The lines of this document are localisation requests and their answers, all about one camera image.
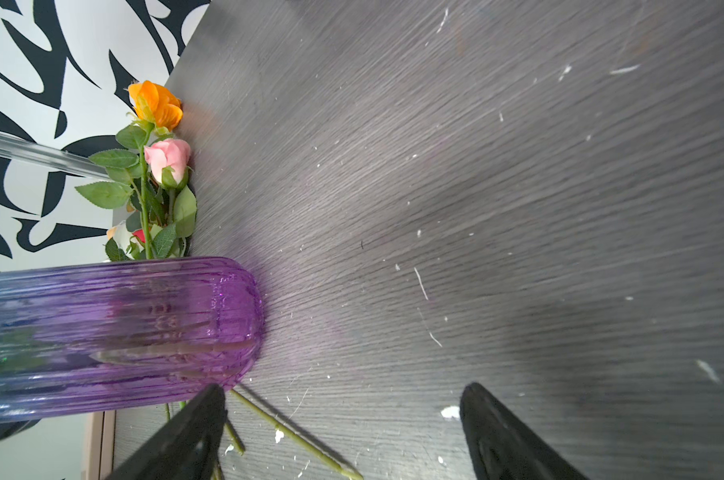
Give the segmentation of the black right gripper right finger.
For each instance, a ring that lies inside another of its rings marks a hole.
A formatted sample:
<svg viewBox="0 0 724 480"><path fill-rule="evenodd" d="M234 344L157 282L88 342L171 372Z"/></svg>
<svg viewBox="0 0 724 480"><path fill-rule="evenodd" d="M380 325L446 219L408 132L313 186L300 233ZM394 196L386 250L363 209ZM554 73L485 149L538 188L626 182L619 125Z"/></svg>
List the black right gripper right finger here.
<svg viewBox="0 0 724 480"><path fill-rule="evenodd" d="M586 479L481 384L465 387L459 409L478 479Z"/></svg>

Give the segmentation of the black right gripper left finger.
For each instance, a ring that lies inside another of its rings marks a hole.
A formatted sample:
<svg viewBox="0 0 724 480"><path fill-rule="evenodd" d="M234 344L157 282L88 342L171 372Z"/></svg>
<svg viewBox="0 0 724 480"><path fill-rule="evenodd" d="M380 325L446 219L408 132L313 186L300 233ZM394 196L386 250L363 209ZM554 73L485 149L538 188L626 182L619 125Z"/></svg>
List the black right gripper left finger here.
<svg viewBox="0 0 724 480"><path fill-rule="evenodd" d="M211 384L109 476L118 480L210 479L226 418L224 389Z"/></svg>

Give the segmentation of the purple ribbed glass vase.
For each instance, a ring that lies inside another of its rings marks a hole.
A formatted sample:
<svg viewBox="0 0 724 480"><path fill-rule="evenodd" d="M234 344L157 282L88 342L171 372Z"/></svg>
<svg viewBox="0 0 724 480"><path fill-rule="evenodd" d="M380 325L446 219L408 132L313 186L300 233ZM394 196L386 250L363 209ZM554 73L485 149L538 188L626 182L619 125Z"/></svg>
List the purple ribbed glass vase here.
<svg viewBox="0 0 724 480"><path fill-rule="evenodd" d="M232 387L264 332L256 280L228 258L0 272L0 423Z"/></svg>

